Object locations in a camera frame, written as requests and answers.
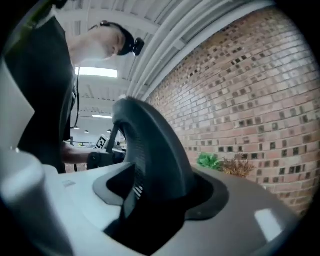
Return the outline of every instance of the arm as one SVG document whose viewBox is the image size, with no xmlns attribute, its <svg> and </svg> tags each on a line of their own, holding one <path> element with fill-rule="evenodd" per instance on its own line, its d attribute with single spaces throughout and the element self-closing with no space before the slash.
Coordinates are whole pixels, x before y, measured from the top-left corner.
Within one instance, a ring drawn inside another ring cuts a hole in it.
<svg viewBox="0 0 320 256">
<path fill-rule="evenodd" d="M 100 152 L 101 149 L 94 148 L 76 148 L 70 144 L 62 142 L 61 155 L 62 162 L 65 164 L 83 164 L 88 160 L 88 156 L 92 152 Z"/>
</svg>

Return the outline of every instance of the ceiling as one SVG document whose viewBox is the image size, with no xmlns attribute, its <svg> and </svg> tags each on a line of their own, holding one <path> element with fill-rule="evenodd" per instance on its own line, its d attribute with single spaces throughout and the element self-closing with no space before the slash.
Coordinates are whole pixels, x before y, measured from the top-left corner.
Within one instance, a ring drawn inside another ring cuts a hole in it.
<svg viewBox="0 0 320 256">
<path fill-rule="evenodd" d="M 84 67 L 118 70 L 118 77 L 80 76 L 79 123 L 100 125 L 101 120 L 95 122 L 97 118 L 92 115 L 111 115 L 112 106 L 120 95 L 145 100 L 169 73 L 165 68 L 175 64 L 177 56 L 184 58 L 200 44 L 195 45 L 194 41 L 201 31 L 229 12 L 251 2 L 252 0 L 68 1 L 57 15 L 67 38 L 84 34 L 92 26 L 107 20 L 123 26 L 135 39 L 140 37 L 145 41 L 139 57 L 128 54 L 82 64 Z M 76 109 L 75 106 L 71 115 L 73 124 Z M 112 125 L 110 119 L 102 121 L 107 126 Z"/>
</svg>

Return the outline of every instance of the fluorescent light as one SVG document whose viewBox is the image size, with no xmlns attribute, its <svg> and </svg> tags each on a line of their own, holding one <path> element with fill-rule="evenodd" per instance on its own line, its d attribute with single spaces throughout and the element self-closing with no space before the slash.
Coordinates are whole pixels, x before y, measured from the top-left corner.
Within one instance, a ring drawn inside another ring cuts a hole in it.
<svg viewBox="0 0 320 256">
<path fill-rule="evenodd" d="M 75 68 L 76 75 L 78 74 L 78 71 L 79 71 L 79 68 L 76 67 Z M 118 71 L 115 69 L 108 69 L 108 68 L 80 67 L 79 75 L 117 78 Z"/>
<path fill-rule="evenodd" d="M 94 118 L 107 118 L 107 119 L 112 119 L 112 116 L 107 116 L 107 115 L 97 115 L 93 114 L 92 115 Z"/>
</svg>

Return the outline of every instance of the person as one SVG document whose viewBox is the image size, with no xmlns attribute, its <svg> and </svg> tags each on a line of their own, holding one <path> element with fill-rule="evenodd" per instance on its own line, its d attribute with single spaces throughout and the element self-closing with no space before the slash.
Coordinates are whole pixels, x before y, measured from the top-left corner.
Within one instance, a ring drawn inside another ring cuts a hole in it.
<svg viewBox="0 0 320 256">
<path fill-rule="evenodd" d="M 122 26 L 107 21 L 67 40 L 55 11 L 51 8 L 48 13 L 12 47 L 5 61 L 35 111 L 19 149 L 65 173 L 63 163 L 86 163 L 88 155 L 96 151 L 64 142 L 71 138 L 71 110 L 77 94 L 75 66 L 85 60 L 101 61 L 134 52 L 135 41 Z"/>
</svg>

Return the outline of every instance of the black shirt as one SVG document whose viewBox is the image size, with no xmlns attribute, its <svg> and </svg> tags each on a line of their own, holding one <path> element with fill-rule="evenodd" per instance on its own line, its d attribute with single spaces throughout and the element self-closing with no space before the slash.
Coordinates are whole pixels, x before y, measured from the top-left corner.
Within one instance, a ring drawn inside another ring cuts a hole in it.
<svg viewBox="0 0 320 256">
<path fill-rule="evenodd" d="M 61 145 L 70 139 L 75 70 L 65 31 L 55 17 L 32 30 L 6 57 L 8 68 L 35 113 L 19 149 L 64 173 Z"/>
</svg>

